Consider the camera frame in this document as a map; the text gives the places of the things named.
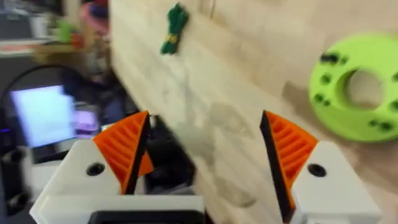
black device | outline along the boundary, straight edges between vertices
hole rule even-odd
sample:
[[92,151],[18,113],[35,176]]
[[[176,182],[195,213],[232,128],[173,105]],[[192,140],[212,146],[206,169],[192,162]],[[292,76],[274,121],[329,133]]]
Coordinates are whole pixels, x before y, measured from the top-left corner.
[[197,211],[103,211],[93,213],[88,224],[203,224]]

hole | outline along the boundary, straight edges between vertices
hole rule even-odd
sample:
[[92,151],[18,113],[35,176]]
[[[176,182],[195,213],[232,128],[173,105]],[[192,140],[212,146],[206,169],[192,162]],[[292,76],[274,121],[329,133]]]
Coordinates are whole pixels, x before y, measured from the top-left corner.
[[379,107],[383,99],[382,82],[364,70],[349,72],[345,92],[349,103],[366,110]]
[[323,166],[318,164],[310,164],[307,166],[308,171],[314,175],[315,177],[324,177],[326,176],[326,170]]
[[345,65],[348,62],[348,57],[343,57],[340,61],[340,64]]
[[329,73],[322,75],[321,84],[327,85],[330,83],[330,81],[331,81],[331,75]]
[[393,101],[393,102],[391,103],[391,108],[392,108],[394,111],[398,111],[398,100],[395,100],[395,101]]
[[375,119],[373,119],[373,120],[371,120],[370,122],[369,122],[369,126],[370,127],[375,127],[376,125],[378,125],[379,123],[378,123],[378,121],[376,121]]
[[324,106],[330,106],[330,101],[329,100],[325,100],[325,102],[323,102]]
[[398,82],[398,72],[392,76],[392,81]]
[[320,102],[323,101],[323,95],[321,95],[321,94],[316,94],[316,95],[314,96],[314,99],[315,99],[316,102],[320,103]]
[[388,122],[383,122],[380,124],[380,128],[382,131],[390,131],[393,129],[392,124]]
[[96,162],[87,168],[86,173],[87,173],[87,175],[93,177],[93,176],[102,174],[102,172],[104,172],[104,170],[105,170],[105,165],[101,164],[99,162]]

wooden table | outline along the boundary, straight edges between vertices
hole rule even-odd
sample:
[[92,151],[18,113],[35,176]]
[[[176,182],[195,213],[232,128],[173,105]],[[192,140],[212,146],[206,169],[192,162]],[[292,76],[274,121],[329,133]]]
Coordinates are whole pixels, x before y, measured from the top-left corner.
[[138,106],[160,114],[193,159],[195,190],[215,222],[282,223],[259,131],[269,110],[337,142],[382,208],[382,222],[397,223],[396,143],[365,145],[331,134],[312,114],[305,90],[313,64],[336,39],[398,28],[386,24],[398,15],[390,9],[395,1],[180,2],[190,22],[179,53],[162,56],[175,1],[110,1],[113,67]]

green 3d printed part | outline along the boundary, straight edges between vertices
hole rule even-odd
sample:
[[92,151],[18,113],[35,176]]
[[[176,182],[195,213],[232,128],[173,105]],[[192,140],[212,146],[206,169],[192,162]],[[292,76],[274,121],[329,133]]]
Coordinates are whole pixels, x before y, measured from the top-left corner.
[[[384,99],[376,109],[353,105],[346,97],[349,78],[357,70],[382,81]],[[362,142],[398,137],[398,37],[356,35],[324,53],[312,73],[309,92],[315,114],[336,134]]]

white plastic part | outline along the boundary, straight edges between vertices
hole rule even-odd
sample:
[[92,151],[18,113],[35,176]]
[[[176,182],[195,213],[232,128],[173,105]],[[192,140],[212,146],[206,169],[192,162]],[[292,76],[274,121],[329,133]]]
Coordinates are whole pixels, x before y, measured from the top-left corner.
[[[89,176],[94,163],[105,170]],[[77,141],[30,210],[38,224],[86,224],[92,213],[112,210],[196,210],[201,196],[120,195],[120,184],[92,140]]]
[[[317,177],[308,165],[318,164]],[[306,161],[293,187],[296,205],[290,224],[376,224],[381,211],[344,155],[332,142],[321,141]]]

